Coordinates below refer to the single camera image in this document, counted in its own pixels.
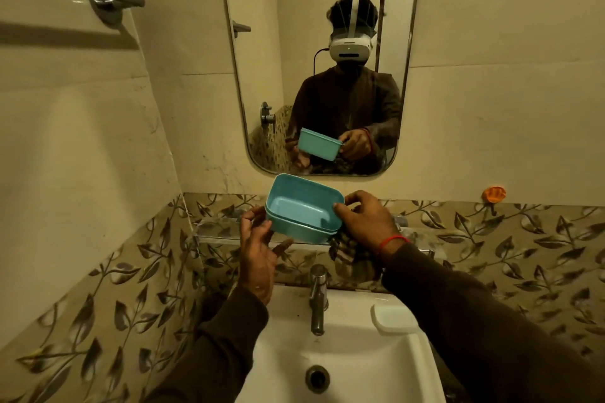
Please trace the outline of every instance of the black cable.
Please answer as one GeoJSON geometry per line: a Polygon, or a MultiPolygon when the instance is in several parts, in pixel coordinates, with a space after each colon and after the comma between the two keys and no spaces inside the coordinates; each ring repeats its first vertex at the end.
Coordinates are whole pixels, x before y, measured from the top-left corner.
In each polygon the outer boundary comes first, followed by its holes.
{"type": "Polygon", "coordinates": [[[315,58],[317,57],[318,54],[320,54],[322,51],[330,51],[329,48],[322,48],[321,50],[318,50],[315,53],[315,56],[313,56],[313,75],[315,75],[315,58]]]}

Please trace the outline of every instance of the dark shirt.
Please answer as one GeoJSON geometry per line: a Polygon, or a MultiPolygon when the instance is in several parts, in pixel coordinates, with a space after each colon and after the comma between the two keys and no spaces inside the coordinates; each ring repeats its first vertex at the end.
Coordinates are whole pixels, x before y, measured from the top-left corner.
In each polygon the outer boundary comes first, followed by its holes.
{"type": "MultiPolygon", "coordinates": [[[[333,139],[344,132],[366,128],[374,156],[356,162],[352,173],[373,174],[384,162],[385,150],[399,139],[403,103],[397,84],[388,73],[367,67],[342,69],[338,65],[307,78],[292,107],[286,141],[298,140],[302,128],[333,139]]],[[[328,162],[312,158],[314,165],[328,162]]]]}
{"type": "MultiPolygon", "coordinates": [[[[605,402],[605,376],[579,354],[495,300],[472,276],[444,268],[412,244],[391,257],[383,284],[410,308],[474,402],[605,402]]],[[[236,288],[145,402],[232,403],[267,321],[264,305],[236,288]]]]}

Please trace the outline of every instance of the hand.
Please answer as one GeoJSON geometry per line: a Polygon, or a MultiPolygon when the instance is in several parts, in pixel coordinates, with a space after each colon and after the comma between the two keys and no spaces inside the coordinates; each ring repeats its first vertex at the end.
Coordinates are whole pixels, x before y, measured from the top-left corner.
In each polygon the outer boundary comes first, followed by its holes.
{"type": "Polygon", "coordinates": [[[273,293],[277,258],[292,245],[293,240],[286,239],[271,250],[268,243],[273,231],[270,230],[271,221],[265,217],[264,207],[252,208],[241,216],[238,284],[267,306],[273,293]]]}
{"type": "Polygon", "coordinates": [[[298,149],[298,140],[286,142],[285,149],[290,154],[290,159],[297,168],[306,169],[311,165],[311,157],[298,149]]]}
{"type": "Polygon", "coordinates": [[[378,246],[384,239],[400,234],[389,210],[363,190],[349,194],[344,204],[334,204],[334,212],[341,218],[351,235],[384,262],[403,244],[400,239],[390,241],[385,247],[378,246]],[[347,206],[360,202],[354,210],[347,206]]]}
{"type": "Polygon", "coordinates": [[[344,142],[344,145],[340,149],[340,154],[349,161],[357,161],[372,152],[372,141],[365,129],[347,131],[338,140],[344,142]]]}

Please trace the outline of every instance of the mirror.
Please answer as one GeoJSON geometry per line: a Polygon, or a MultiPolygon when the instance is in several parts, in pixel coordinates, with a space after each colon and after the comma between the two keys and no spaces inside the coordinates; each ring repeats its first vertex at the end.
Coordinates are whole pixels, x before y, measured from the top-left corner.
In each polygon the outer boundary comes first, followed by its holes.
{"type": "Polygon", "coordinates": [[[227,1],[252,160],[273,173],[386,169],[415,0],[227,1]]]}

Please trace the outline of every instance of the faucet spout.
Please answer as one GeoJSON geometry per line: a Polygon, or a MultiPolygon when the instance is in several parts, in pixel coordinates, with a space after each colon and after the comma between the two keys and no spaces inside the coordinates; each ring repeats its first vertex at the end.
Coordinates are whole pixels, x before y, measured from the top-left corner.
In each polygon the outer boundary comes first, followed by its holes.
{"type": "Polygon", "coordinates": [[[311,294],[308,303],[311,306],[311,332],[315,336],[324,334],[324,311],[328,309],[328,270],[323,264],[311,267],[311,294]]]}

